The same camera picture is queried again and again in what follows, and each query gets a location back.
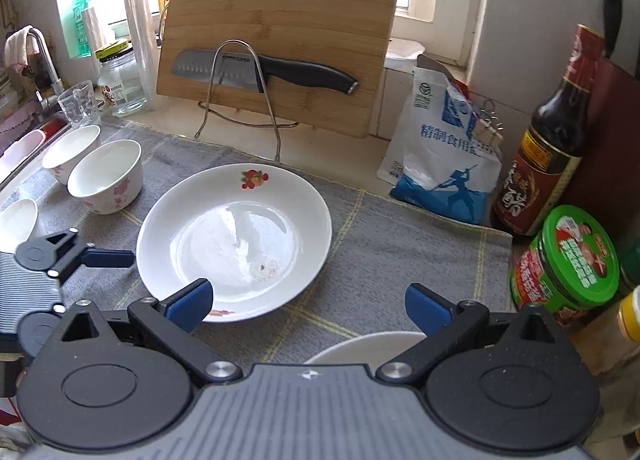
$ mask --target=pink floral bowl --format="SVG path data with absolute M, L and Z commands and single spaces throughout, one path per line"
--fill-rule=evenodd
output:
M 83 126 L 57 140 L 42 158 L 42 167 L 66 185 L 78 163 L 97 148 L 100 148 L 100 126 Z
M 142 189 L 142 150 L 135 140 L 114 140 L 89 153 L 74 168 L 67 188 L 101 215 L 124 209 Z

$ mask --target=bamboo cutting board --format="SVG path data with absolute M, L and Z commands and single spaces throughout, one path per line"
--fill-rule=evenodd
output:
M 366 136 L 395 8 L 396 0 L 171 0 L 158 93 L 204 101 L 206 84 L 171 75 L 174 58 L 185 48 L 215 49 L 227 39 L 242 39 L 257 53 L 324 63 L 360 83 L 347 96 L 271 77 L 277 117 Z M 244 52 L 236 45 L 225 50 Z M 263 95 L 238 88 L 214 86 L 211 102 L 268 112 Z

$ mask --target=gray dish towel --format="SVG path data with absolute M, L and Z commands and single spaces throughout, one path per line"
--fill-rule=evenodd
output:
M 101 141 L 133 138 L 142 146 L 143 189 L 126 209 L 97 215 L 44 169 L 20 183 L 5 202 L 32 198 L 47 232 L 76 227 L 98 247 L 136 249 L 140 225 L 156 201 L 181 180 L 210 167 L 271 164 L 233 148 L 168 135 L 132 121 L 103 119 Z M 419 282 L 452 302 L 477 299 L 508 310 L 511 237 L 470 226 L 300 170 L 324 197 L 333 241 L 318 277 L 291 302 L 267 315 L 202 324 L 196 335 L 245 370 L 256 362 L 301 363 L 359 335 L 417 330 L 404 312 L 404 291 Z M 94 300 L 103 310 L 148 296 L 136 267 L 81 267 L 64 285 L 65 302 Z

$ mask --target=glass cup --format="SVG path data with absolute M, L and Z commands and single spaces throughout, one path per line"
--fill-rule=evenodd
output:
M 93 124 L 97 120 L 94 84 L 91 81 L 82 81 L 65 90 L 59 95 L 58 103 L 73 128 Z

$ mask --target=green can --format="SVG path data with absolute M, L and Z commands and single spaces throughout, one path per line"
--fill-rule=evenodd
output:
M 561 323 L 609 301 L 620 264 L 609 236 L 590 214 L 571 205 L 554 208 L 511 273 L 520 308 L 543 303 Z

